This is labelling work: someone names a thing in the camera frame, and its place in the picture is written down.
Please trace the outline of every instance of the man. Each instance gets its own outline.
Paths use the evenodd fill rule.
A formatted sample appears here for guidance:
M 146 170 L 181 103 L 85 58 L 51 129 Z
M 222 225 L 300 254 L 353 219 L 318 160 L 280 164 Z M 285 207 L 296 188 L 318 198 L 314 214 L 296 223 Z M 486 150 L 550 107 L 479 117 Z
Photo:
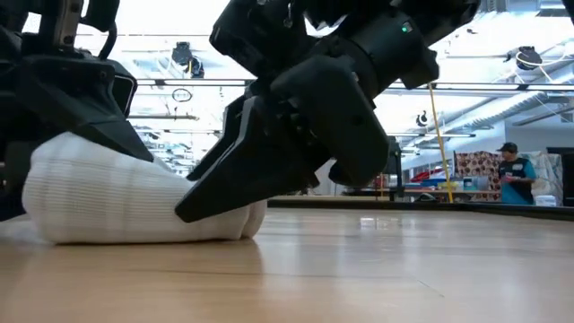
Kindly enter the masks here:
M 502 203 L 533 205 L 532 183 L 536 174 L 532 162 L 517 156 L 518 147 L 514 143 L 505 143 L 498 151 L 504 159 L 499 166 Z

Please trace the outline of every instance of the black vest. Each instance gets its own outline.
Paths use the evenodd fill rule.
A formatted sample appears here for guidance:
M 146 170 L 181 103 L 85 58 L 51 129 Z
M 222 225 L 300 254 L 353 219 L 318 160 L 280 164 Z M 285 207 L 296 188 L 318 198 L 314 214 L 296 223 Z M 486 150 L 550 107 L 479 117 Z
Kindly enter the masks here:
M 525 178 L 526 165 L 530 161 L 526 158 L 517 158 L 515 161 L 503 161 L 499 166 L 499 176 L 502 179 L 504 176 Z M 532 184 L 531 183 L 521 183 L 521 182 L 511 182 L 510 185 L 514 190 L 524 198 L 528 203 L 534 203 L 535 198 L 532 196 Z

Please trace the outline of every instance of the white wall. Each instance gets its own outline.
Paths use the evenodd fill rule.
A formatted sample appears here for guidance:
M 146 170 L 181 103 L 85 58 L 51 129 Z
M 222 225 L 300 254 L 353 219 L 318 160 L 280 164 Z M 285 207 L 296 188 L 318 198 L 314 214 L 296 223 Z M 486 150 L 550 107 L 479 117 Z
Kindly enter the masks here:
M 574 147 L 574 127 L 507 127 L 506 137 L 523 153 L 545 152 L 547 147 Z
M 452 138 L 445 143 L 445 154 L 447 159 L 453 158 L 453 152 L 473 153 L 485 151 L 495 153 L 502 144 L 507 142 L 505 133 L 505 122 L 501 121 L 493 126 L 492 130 L 475 131 L 476 137 Z M 419 156 L 406 156 L 402 159 L 403 170 L 412 167 L 440 162 L 440 150 L 420 150 Z

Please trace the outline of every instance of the black cable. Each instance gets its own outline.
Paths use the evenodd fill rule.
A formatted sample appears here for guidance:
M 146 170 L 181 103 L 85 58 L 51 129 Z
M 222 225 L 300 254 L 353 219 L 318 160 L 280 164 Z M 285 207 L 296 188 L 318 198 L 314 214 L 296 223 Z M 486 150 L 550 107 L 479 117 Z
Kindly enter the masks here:
M 114 46 L 116 45 L 116 40 L 117 40 L 117 25 L 114 22 L 108 31 L 108 37 L 106 38 L 106 43 L 101 48 L 100 54 L 98 55 L 99 59 L 102 60 L 108 59 L 109 54 L 111 54 L 112 49 L 114 49 Z

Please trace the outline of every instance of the ceiling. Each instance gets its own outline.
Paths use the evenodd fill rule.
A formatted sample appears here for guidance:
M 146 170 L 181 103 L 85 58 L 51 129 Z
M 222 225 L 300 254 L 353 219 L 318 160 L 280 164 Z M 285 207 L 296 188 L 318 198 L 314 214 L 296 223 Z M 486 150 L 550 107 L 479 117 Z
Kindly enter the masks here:
M 253 79 L 228 57 L 217 53 L 209 44 L 208 35 L 213 23 L 227 4 L 226 0 L 211 0 L 204 5 L 200 0 L 162 0 L 142 2 L 122 0 L 117 17 L 119 37 L 111 58 L 122 63 L 138 79 L 178 79 L 186 78 L 182 68 L 170 61 L 171 50 L 178 41 L 189 41 L 194 55 L 204 64 L 205 79 Z M 571 83 L 571 55 L 574 54 L 574 26 L 570 18 L 540 17 L 546 8 L 553 7 L 554 1 L 506 0 L 488 2 L 504 3 L 514 12 L 480 13 L 473 22 L 453 32 L 447 38 L 431 46 L 438 52 L 440 83 Z M 39 18 L 32 16 L 26 26 L 27 31 L 35 31 Z M 309 28 L 309 33 L 326 34 Z M 87 48 L 97 54 L 105 41 L 105 35 L 91 28 L 79 29 L 76 46 Z M 533 71 L 517 69 L 514 56 L 516 48 L 534 46 L 542 55 L 542 66 Z M 507 54 L 513 59 L 505 62 Z M 570 70 L 560 74 L 564 69 Z M 171 98 L 175 87 L 141 85 L 135 96 L 132 122 L 138 127 L 163 129 L 193 129 L 205 131 L 221 129 L 222 112 L 226 104 L 238 97 L 243 89 L 238 86 L 185 86 L 193 93 L 188 102 L 176 102 Z M 426 132 L 433 124 L 419 127 L 416 119 L 421 114 L 430 116 L 431 100 L 428 95 L 413 95 L 413 92 L 389 91 L 375 99 L 376 114 L 388 132 Z M 491 95 L 466 91 L 457 95 L 437 92 L 436 109 L 441 127 L 448 129 L 448 123 L 460 121 L 466 116 L 480 116 L 481 104 L 512 98 L 493 99 Z M 146 118 L 163 118 L 153 120 Z M 197 120 L 185 119 L 198 117 Z M 196 145 L 209 145 L 216 140 L 214 135 L 179 134 L 163 135 L 162 140 L 186 142 L 190 137 Z M 413 145 L 413 140 L 403 138 L 402 145 Z

